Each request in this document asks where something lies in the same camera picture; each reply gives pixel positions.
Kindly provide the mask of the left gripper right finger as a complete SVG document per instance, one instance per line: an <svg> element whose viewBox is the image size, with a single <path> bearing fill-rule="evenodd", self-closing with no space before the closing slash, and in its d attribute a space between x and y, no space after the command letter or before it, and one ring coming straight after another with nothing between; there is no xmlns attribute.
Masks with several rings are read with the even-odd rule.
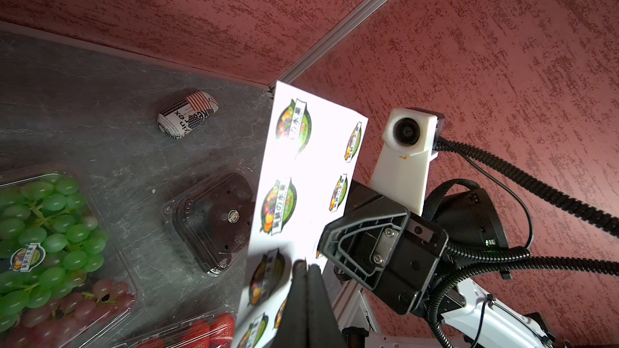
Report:
<svg viewBox="0 0 619 348"><path fill-rule="evenodd" d="M345 348L318 265L307 271L307 343L311 348Z"/></svg>

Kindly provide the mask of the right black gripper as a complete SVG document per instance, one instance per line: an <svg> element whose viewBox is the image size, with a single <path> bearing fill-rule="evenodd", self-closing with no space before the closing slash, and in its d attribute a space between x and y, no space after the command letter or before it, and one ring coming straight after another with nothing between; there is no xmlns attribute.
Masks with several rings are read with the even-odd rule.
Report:
<svg viewBox="0 0 619 348"><path fill-rule="evenodd" d="M356 181L318 252L399 315L422 302L449 241L433 222Z"/></svg>

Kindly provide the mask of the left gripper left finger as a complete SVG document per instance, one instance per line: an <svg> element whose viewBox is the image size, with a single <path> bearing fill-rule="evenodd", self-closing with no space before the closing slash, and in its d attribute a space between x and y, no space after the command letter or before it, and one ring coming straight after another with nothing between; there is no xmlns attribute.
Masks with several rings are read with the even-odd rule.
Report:
<svg viewBox="0 0 619 348"><path fill-rule="evenodd" d="M304 260L293 264L293 279L280 327L271 347L308 347L308 267Z"/></svg>

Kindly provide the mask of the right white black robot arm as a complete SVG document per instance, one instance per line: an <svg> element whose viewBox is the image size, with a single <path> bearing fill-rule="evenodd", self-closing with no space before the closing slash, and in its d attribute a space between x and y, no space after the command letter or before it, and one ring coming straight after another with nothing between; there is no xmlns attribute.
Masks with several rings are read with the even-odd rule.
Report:
<svg viewBox="0 0 619 348"><path fill-rule="evenodd" d="M525 247L507 243L488 193L470 180L460 185L458 194L451 193L451 182L440 185L414 214L353 183L343 217L327 225L319 250L395 313L450 326L471 346L553 346L540 315L517 313L470 278L436 296L461 267L498 265L508 277L512 263L530 259Z"/></svg>

